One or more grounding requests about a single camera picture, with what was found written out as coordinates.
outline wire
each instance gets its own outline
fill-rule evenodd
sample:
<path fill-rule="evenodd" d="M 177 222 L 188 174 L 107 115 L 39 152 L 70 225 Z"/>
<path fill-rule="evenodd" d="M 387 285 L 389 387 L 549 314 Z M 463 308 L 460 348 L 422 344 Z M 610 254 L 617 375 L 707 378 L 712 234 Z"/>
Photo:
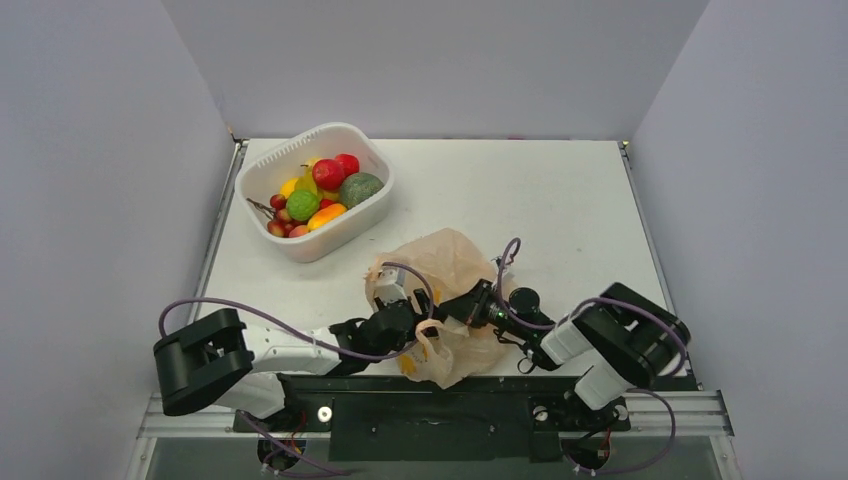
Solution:
<path fill-rule="evenodd" d="M 583 435 L 582 437 L 580 437 L 580 438 L 578 438 L 578 439 L 576 439 L 576 440 L 571 441 L 568 445 L 566 445 L 566 452 L 567 452 L 568 450 L 573 450 L 573 449 L 575 449 L 575 448 L 581 448 L 581 449 L 583 449 L 583 447 L 578 447 L 578 445 L 579 445 L 580 443 L 582 443 L 582 442 L 584 442 L 584 441 L 586 441 L 586 440 L 588 440 L 588 439 L 590 439 L 590 438 L 594 437 L 595 435 L 597 435 L 597 434 L 598 434 L 598 433 L 600 433 L 600 432 L 603 432 L 603 431 L 604 431 L 604 429 L 606 429 L 607 431 L 609 431 L 609 429 L 612 427 L 612 425 L 613 425 L 613 424 L 615 424 L 615 422 L 617 422 L 617 421 L 618 421 L 618 415 L 616 415 L 615 417 L 611 418 L 611 419 L 610 419 L 610 420 L 609 420 L 606 424 L 604 424 L 604 425 L 603 425 L 603 426 L 601 426 L 600 428 L 598 428 L 598 429 L 596 429 L 596 430 L 591 430 L 591 431 L 589 431 L 588 433 L 586 433 L 585 435 Z"/>
<path fill-rule="evenodd" d="M 291 434 L 291 436 L 289 437 L 289 440 L 288 440 L 289 446 L 292 449 L 297 450 L 297 453 L 300 453 L 300 454 L 302 454 L 303 451 L 301 451 L 299 448 L 297 448 L 297 445 L 294 443 L 294 436 L 297 435 L 297 433 L 300 432 L 300 430 L 305 426 L 306 426 L 306 410 L 301 410 L 300 411 L 300 424 L 294 430 L 292 430 L 292 434 Z M 274 457 L 276 457 L 277 455 L 279 455 L 281 453 L 283 453 L 283 450 L 280 449 L 280 448 L 270 452 L 262 460 L 262 463 L 267 464 L 267 465 L 271 465 L 271 460 L 273 460 Z"/>
<path fill-rule="evenodd" d="M 515 245 L 515 251 L 512 251 L 512 246 Z M 531 330 L 553 330 L 556 325 L 536 325 L 535 323 L 525 322 L 524 320 L 518 318 L 518 315 L 512 313 L 512 309 L 506 305 L 506 300 L 503 298 L 503 274 L 504 270 L 506 270 L 506 266 L 515 261 L 515 256 L 518 255 L 518 251 L 521 249 L 521 239 L 518 237 L 513 238 L 506 244 L 506 248 L 504 248 L 504 253 L 501 255 L 501 261 L 498 262 L 498 284 L 495 287 L 497 290 L 498 305 L 506 312 L 509 318 L 518 323 L 519 325 L 524 325 L 525 327 Z"/>
<path fill-rule="evenodd" d="M 631 388 L 630 390 L 628 390 L 628 392 L 630 392 L 630 393 L 642 393 L 642 394 L 654 397 L 657 400 L 659 400 L 660 402 L 662 402 L 662 404 L 665 406 L 666 410 L 668 410 L 668 416 L 671 419 L 671 433 L 668 436 L 668 441 L 666 442 L 665 446 L 663 447 L 662 450 L 659 451 L 659 453 L 657 453 L 653 457 L 645 460 L 644 462 L 637 463 L 636 465 L 632 465 L 632 466 L 629 466 L 629 467 L 612 468 L 612 469 L 604 469 L 604 470 L 590 470 L 588 468 L 585 468 L 585 467 L 577 464 L 577 462 L 575 462 L 574 459 L 571 458 L 570 455 L 566 455 L 566 457 L 569 460 L 571 460 L 571 463 L 573 463 L 575 465 L 576 471 L 580 471 L 580 472 L 583 472 L 583 473 L 590 473 L 593 476 L 594 475 L 620 475 L 622 473 L 637 472 L 639 470 L 644 470 L 644 469 L 650 467 L 651 465 L 662 460 L 663 457 L 668 455 L 668 452 L 671 450 L 671 447 L 674 446 L 674 437 L 675 437 L 675 435 L 677 435 L 677 419 L 674 417 L 674 410 L 671 409 L 671 404 L 668 403 L 668 400 L 666 400 L 665 398 L 663 398 L 662 396 L 660 396 L 656 392 L 652 392 L 650 390 L 643 390 L 641 388 Z"/>
<path fill-rule="evenodd" d="M 610 458 L 612 458 L 612 435 L 607 435 L 607 460 Z"/>
<path fill-rule="evenodd" d="M 604 446 L 609 443 L 611 436 L 612 436 L 612 428 L 608 428 L 607 429 L 607 436 L 604 437 L 604 441 L 601 442 L 601 445 L 598 447 L 598 450 L 604 448 Z"/>
<path fill-rule="evenodd" d="M 385 263 L 383 263 L 383 266 L 396 267 L 396 268 L 400 268 L 402 270 L 406 270 L 407 272 L 411 273 L 412 275 L 416 276 L 419 280 L 421 280 L 424 283 L 424 288 L 427 290 L 427 294 L 430 296 L 430 310 L 427 312 L 427 315 L 433 314 L 433 311 L 435 310 L 435 304 L 434 304 L 434 301 L 433 301 L 433 288 L 430 286 L 430 284 L 427 282 L 427 280 L 424 278 L 423 275 L 418 273 L 418 271 L 415 270 L 414 268 L 407 266 L 407 265 L 400 264 L 400 263 L 385 262 Z M 286 332 L 291 334 L 293 337 L 298 338 L 300 340 L 303 340 L 304 342 L 318 345 L 320 347 L 326 348 L 327 350 L 330 350 L 331 352 L 340 353 L 342 355 L 347 355 L 348 357 L 359 358 L 359 359 L 362 359 L 362 360 L 369 360 L 369 361 L 372 361 L 372 362 L 381 362 L 383 360 L 390 360 L 392 358 L 399 357 L 399 356 L 403 355 L 404 353 L 408 352 L 409 349 L 411 349 L 417 343 L 416 341 L 413 340 L 412 342 L 410 342 L 407 346 L 405 346 L 401 350 L 394 352 L 394 353 L 390 353 L 388 355 L 367 355 L 367 354 L 364 354 L 364 353 L 354 352 L 353 350 L 348 350 L 346 348 L 341 348 L 341 347 L 338 347 L 336 345 L 332 345 L 332 344 L 329 344 L 327 342 L 324 342 L 322 340 L 318 340 L 316 338 L 312 338 L 309 335 L 306 335 L 305 333 L 302 333 L 301 331 L 289 326 L 287 323 L 285 323 L 282 320 L 274 317 L 273 315 L 271 315 L 269 313 L 265 313 L 262 310 L 259 310 L 258 308 L 251 307 L 250 305 L 246 305 L 246 304 L 241 303 L 241 302 L 236 302 L 236 301 L 233 301 L 233 300 L 226 300 L 226 299 L 223 299 L 223 298 L 214 298 L 214 297 L 184 298 L 182 300 L 177 300 L 177 301 L 171 303 L 170 305 L 168 305 L 167 307 L 165 307 L 165 309 L 162 310 L 162 313 L 159 315 L 159 333 L 162 335 L 162 337 L 165 337 L 167 335 L 166 332 L 165 332 L 165 318 L 168 316 L 168 313 L 171 310 L 173 310 L 174 308 L 179 307 L 180 305 L 187 305 L 187 304 L 191 304 L 191 303 L 213 303 L 213 304 L 217 304 L 217 305 L 224 305 L 224 306 L 227 306 L 227 307 L 237 308 L 239 310 L 244 310 L 245 312 L 252 313 L 252 314 L 256 315 L 257 317 L 260 317 L 264 320 L 267 320 L 267 321 L 273 323 L 274 325 L 277 325 L 278 327 L 282 328 L 283 330 L 285 330 Z"/>
<path fill-rule="evenodd" d="M 497 287 L 496 287 L 496 290 L 497 290 L 496 297 L 497 297 L 497 300 L 498 300 L 498 304 L 500 305 L 500 307 L 502 309 L 504 309 L 506 311 L 506 313 L 507 313 L 507 315 L 509 316 L 510 319 L 519 323 L 520 325 L 523 325 L 523 326 L 530 328 L 530 329 L 533 329 L 533 330 L 553 330 L 554 328 L 556 328 L 556 327 L 562 325 L 563 323 L 569 321 L 571 318 L 576 317 L 577 314 L 583 309 L 583 307 L 585 307 L 589 304 L 603 303 L 603 304 L 607 304 L 607 305 L 614 305 L 616 307 L 623 308 L 625 310 L 629 310 L 633 313 L 639 314 L 642 317 L 644 317 L 644 318 L 650 320 L 651 322 L 655 323 L 657 325 L 657 327 L 659 327 L 674 342 L 674 345 L 677 347 L 677 352 L 680 354 L 680 357 L 677 359 L 677 365 L 675 365 L 674 369 L 670 373 L 663 375 L 664 377 L 674 376 L 674 374 L 679 372 L 684 367 L 685 362 L 686 362 L 686 344 L 683 343 L 683 341 L 680 339 L 680 336 L 677 335 L 677 333 L 675 333 L 674 330 L 672 330 L 671 327 L 669 327 L 665 322 L 663 322 L 662 320 L 657 318 L 651 312 L 648 312 L 647 310 L 645 310 L 643 308 L 639 308 L 636 305 L 632 305 L 632 304 L 629 304 L 627 302 L 622 302 L 620 300 L 613 300 L 611 298 L 603 298 L 603 297 L 589 298 L 589 299 L 583 300 L 582 302 L 577 304 L 577 306 L 574 308 L 574 310 L 571 311 L 571 313 L 566 315 L 562 320 L 560 320 L 559 322 L 557 322 L 554 325 L 536 325 L 536 324 L 533 324 L 533 323 L 525 322 L 524 320 L 518 318 L 517 315 L 512 313 L 512 309 L 510 309 L 507 306 L 506 301 L 504 300 L 504 297 L 503 297 L 503 275 L 504 275 L 504 270 L 506 269 L 506 266 L 509 265 L 509 264 L 512 264 L 512 262 L 515 261 L 515 256 L 518 255 L 518 251 L 520 249 L 521 249 L 521 238 L 515 237 L 512 240 L 510 240 L 509 243 L 506 244 L 506 248 L 504 248 L 504 253 L 501 256 L 501 261 L 498 264 L 498 284 L 497 284 Z"/>
<path fill-rule="evenodd" d="M 244 411 L 238 410 L 236 412 L 236 415 L 239 415 L 242 418 L 242 420 L 244 420 L 245 423 L 247 423 L 247 425 L 250 428 L 252 428 L 259 435 L 262 435 L 263 437 L 265 437 L 266 440 L 271 442 L 278 449 L 282 450 L 283 452 L 286 452 L 287 454 L 291 455 L 294 458 L 297 458 L 298 460 L 300 460 L 304 463 L 312 465 L 313 467 L 326 472 L 326 473 L 289 473 L 289 472 L 286 472 L 286 471 L 282 471 L 282 472 L 280 472 L 281 475 L 286 476 L 286 477 L 292 477 L 292 478 L 325 478 L 325 477 L 335 477 L 335 476 L 348 476 L 352 473 L 352 472 L 348 472 L 348 471 L 345 471 L 345 470 L 339 470 L 337 468 L 333 468 L 329 465 L 324 465 L 320 462 L 316 462 L 315 460 L 312 460 L 310 458 L 305 457 L 304 455 L 297 453 L 295 450 L 291 449 L 285 443 L 274 438 L 273 435 L 271 435 L 267 430 L 265 430 L 264 428 L 259 426 L 259 424 L 254 422 L 250 418 L 250 415 L 248 415 Z"/>

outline white wall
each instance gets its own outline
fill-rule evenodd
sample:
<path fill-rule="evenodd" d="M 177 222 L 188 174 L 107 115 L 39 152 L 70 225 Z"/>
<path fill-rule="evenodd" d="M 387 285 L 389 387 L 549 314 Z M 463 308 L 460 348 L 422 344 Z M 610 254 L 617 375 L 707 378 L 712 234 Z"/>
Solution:
<path fill-rule="evenodd" d="M 747 479 L 848 477 L 848 2 L 713 0 L 633 138 Z"/>
<path fill-rule="evenodd" d="M 707 0 L 163 3 L 236 136 L 618 140 Z"/>
<path fill-rule="evenodd" d="M 0 477 L 123 478 L 233 144 L 158 1 L 0 19 Z"/>

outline white plastic basket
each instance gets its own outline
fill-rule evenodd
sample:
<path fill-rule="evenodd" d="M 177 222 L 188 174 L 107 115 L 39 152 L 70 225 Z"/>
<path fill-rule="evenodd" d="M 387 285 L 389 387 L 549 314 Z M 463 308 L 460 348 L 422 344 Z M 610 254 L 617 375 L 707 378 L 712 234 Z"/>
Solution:
<path fill-rule="evenodd" d="M 248 198 L 268 203 L 286 180 L 303 175 L 310 158 L 333 158 L 350 153 L 359 159 L 359 169 L 375 175 L 385 185 L 368 200 L 345 212 L 327 225 L 302 237 L 279 238 L 268 233 L 267 217 L 258 212 Z M 386 217 L 389 195 L 395 183 L 394 170 L 386 156 L 361 130 L 346 123 L 325 123 L 263 153 L 255 163 L 243 168 L 236 177 L 235 193 L 247 209 L 251 223 L 260 235 L 275 243 L 291 260 L 308 263 L 349 242 Z"/>

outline translucent plastic bag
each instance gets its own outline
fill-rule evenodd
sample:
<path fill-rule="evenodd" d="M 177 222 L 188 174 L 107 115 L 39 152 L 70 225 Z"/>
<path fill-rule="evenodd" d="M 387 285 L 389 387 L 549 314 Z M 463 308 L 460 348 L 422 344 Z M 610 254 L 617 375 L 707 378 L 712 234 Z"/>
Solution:
<path fill-rule="evenodd" d="M 437 303 L 467 293 L 481 278 L 494 281 L 495 268 L 465 235 L 452 229 L 439 230 L 377 256 L 365 278 L 365 296 L 374 304 L 374 283 L 383 262 L 398 262 L 418 270 L 433 287 Z M 406 276 L 404 289 L 408 296 L 422 284 L 412 275 Z M 511 291 L 505 283 L 504 291 Z M 425 337 L 424 330 L 436 328 L 438 337 Z M 448 388 L 463 378 L 483 373 L 506 353 L 491 327 L 469 329 L 455 319 L 444 324 L 437 320 L 421 322 L 416 329 L 418 344 L 397 358 L 401 373 L 410 380 L 430 380 Z"/>

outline white table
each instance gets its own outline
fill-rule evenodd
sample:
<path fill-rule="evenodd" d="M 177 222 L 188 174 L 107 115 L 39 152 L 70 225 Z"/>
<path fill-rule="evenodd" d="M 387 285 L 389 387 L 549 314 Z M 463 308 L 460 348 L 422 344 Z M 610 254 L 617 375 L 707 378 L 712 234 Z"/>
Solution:
<path fill-rule="evenodd" d="M 244 163 L 283 140 L 250 140 Z M 397 169 L 396 204 L 380 224 L 311 264 L 287 260 L 233 202 L 227 213 L 206 295 L 237 300 L 296 328 L 367 317 L 363 276 L 380 252 L 451 227 L 488 257 L 514 236 L 523 240 L 510 272 L 539 292 L 542 310 L 566 314 L 580 300 L 618 281 L 664 306 L 646 232 L 615 142 L 519 140 L 377 140 Z M 205 305 L 200 315 L 215 309 Z M 263 324 L 241 313 L 245 322 Z M 556 372 L 577 376 L 590 352 Z M 488 375 L 518 375 L 511 348 Z M 366 374 L 399 375 L 394 361 Z"/>

